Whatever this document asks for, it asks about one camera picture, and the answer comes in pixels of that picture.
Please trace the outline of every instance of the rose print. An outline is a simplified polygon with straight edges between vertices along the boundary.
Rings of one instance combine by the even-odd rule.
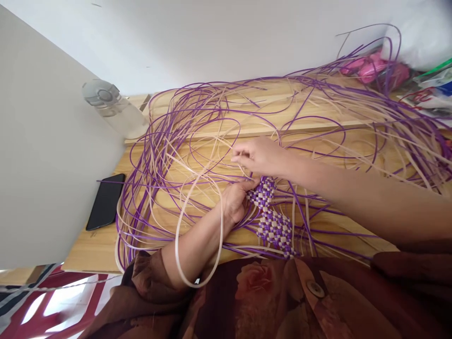
[[[262,297],[271,294],[273,289],[272,269],[266,265],[253,262],[242,267],[242,271],[237,276],[236,300],[251,297]]]

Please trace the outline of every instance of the brown sleeve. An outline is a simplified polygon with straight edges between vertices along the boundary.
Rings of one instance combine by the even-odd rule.
[[[87,338],[168,338],[182,321],[193,295],[191,289],[172,288],[161,252],[140,251],[126,269],[120,286],[81,334]]]
[[[400,252],[382,252],[371,266],[412,294],[452,332],[452,240],[399,246]]]

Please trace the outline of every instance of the smartphone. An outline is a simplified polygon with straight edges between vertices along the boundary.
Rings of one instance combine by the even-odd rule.
[[[125,179],[125,174],[117,174],[102,180],[107,182],[100,183],[93,209],[86,225],[87,231],[107,226],[115,221],[116,207]]]

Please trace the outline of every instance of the brown shirt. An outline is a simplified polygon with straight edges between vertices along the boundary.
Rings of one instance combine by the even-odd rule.
[[[336,258],[240,259],[201,289],[172,288],[142,251],[85,338],[450,338],[452,242]]]

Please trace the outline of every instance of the checkered weave pattern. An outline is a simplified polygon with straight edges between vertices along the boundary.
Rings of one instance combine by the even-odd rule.
[[[257,235],[284,252],[286,258],[293,256],[291,247],[292,222],[270,207],[276,185],[273,178],[262,177],[260,184],[248,191],[247,199],[260,209],[261,218]]]

